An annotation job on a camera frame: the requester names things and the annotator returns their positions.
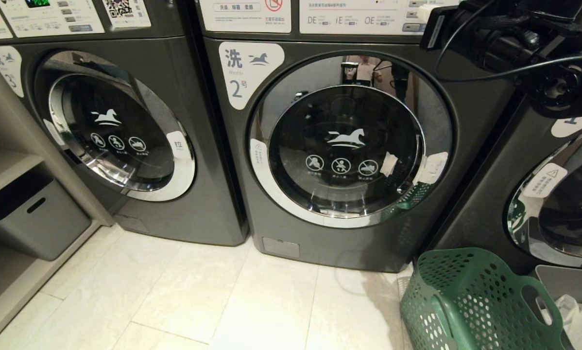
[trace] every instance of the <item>round glass door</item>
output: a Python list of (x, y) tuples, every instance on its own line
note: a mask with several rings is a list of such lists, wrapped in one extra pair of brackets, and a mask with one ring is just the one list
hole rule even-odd
[[(266, 93), (251, 128), (251, 161), (283, 209), (323, 226), (358, 228), (429, 194), (448, 160), (451, 123), (437, 92), (395, 62), (325, 58)], [(424, 127), (444, 135), (428, 140)]]
[(513, 240), (536, 257), (582, 266), (582, 137), (542, 162), (509, 204)]
[(49, 91), (45, 125), (58, 143), (130, 197), (166, 201), (187, 191), (195, 172), (191, 147), (157, 95), (88, 53), (61, 52), (44, 65), (56, 66), (62, 67)]

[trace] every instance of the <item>button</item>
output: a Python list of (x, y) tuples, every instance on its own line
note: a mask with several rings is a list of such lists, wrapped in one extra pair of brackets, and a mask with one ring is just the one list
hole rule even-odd
[(422, 1), (422, 0), (412, 0), (410, 1), (410, 7), (420, 7), (421, 5), (426, 4), (426, 1)]
[(93, 27), (89, 24), (84, 24), (82, 26), (69, 26), (68, 28), (72, 32), (91, 32), (91, 31), (93, 31)]
[(406, 23), (404, 24), (404, 32), (419, 32), (420, 24)]

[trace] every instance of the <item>plastic laundry basket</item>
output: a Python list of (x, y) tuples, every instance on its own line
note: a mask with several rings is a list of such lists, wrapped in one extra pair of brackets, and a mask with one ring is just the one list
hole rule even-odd
[(421, 255), (401, 311), (415, 350), (564, 350), (561, 314), (540, 281), (479, 248)]

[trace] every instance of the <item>gray washing machine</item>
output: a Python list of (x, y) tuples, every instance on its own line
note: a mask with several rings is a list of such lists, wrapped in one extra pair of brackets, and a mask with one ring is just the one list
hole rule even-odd
[(517, 273), (582, 268), (582, 117), (553, 120), (526, 101), (429, 248), (479, 246)]
[(198, 2), (262, 253), (397, 272), (431, 235), (512, 91), (439, 84), (418, 3)]
[(14, 33), (0, 38), (0, 71), (124, 228), (238, 245), (233, 164), (177, 6), (0, 0)]

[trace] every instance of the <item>white horse logo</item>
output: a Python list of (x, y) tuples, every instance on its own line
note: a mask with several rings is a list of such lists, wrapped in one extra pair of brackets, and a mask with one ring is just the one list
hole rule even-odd
[(349, 135), (341, 135), (338, 131), (328, 131), (330, 135), (338, 135), (337, 137), (328, 141), (332, 146), (360, 148), (364, 146), (364, 142), (360, 141), (360, 137), (364, 137), (364, 129), (356, 129)]
[(116, 120), (116, 111), (114, 109), (108, 109), (105, 114), (100, 114), (99, 112), (91, 112), (91, 114), (98, 115), (99, 117), (95, 119), (95, 122), (99, 125), (111, 125), (119, 126), (122, 122)]

